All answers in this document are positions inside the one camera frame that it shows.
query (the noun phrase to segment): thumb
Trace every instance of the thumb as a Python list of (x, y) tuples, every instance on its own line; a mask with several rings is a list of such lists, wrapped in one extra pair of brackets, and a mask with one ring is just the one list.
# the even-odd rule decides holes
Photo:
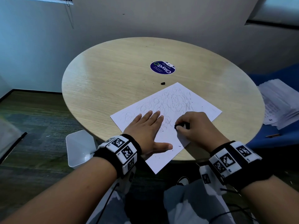
[(155, 142), (154, 143), (154, 151), (165, 151), (165, 150), (170, 150), (172, 149), (172, 144), (169, 143), (159, 143)]
[(183, 128), (182, 126), (177, 126), (176, 127), (177, 131), (180, 132), (182, 135), (184, 135), (185, 137), (187, 137), (189, 130)]

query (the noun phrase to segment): left hand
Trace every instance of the left hand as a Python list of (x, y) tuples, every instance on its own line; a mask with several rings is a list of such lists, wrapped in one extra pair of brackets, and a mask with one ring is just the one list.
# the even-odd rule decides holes
[(149, 111), (143, 117), (139, 114), (123, 132), (131, 135), (138, 142), (142, 154), (170, 150), (173, 148), (172, 144), (169, 143), (154, 142), (164, 119), (163, 116), (159, 117), (159, 115), (160, 111), (155, 112), (153, 115), (152, 111)]

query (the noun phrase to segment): blue chair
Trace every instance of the blue chair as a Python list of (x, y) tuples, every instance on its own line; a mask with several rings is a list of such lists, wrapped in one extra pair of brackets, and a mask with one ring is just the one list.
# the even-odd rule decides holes
[[(299, 91), (299, 64), (286, 67), (267, 75), (250, 74), (249, 77), (258, 86), (271, 79), (280, 79), (288, 86)], [(273, 134), (280, 136), (266, 138)], [(273, 148), (299, 144), (299, 121), (296, 121), (281, 130), (271, 125), (262, 125), (257, 135), (247, 144), (249, 148)]]

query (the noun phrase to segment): hand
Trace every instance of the hand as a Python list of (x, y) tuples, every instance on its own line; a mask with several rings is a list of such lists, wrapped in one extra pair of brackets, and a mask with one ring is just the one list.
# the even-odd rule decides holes
[(230, 141), (212, 124), (204, 112), (186, 112), (177, 119), (175, 124), (182, 122), (190, 123), (190, 129), (177, 126), (177, 131), (209, 153)]
[(142, 154), (148, 154), (155, 151), (172, 149), (172, 144), (154, 142), (156, 134), (161, 127), (164, 117), (160, 116), (160, 111), (152, 115), (152, 111), (141, 114), (127, 126), (123, 133), (131, 135), (140, 145)]

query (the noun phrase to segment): shoe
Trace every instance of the shoe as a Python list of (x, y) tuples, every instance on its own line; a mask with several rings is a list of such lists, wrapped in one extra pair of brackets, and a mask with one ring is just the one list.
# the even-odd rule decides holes
[(182, 186), (184, 186), (184, 185), (188, 185), (189, 183), (190, 183), (189, 178), (183, 176), (183, 177), (181, 177), (181, 178), (178, 180), (178, 182), (177, 182), (176, 185), (182, 185)]

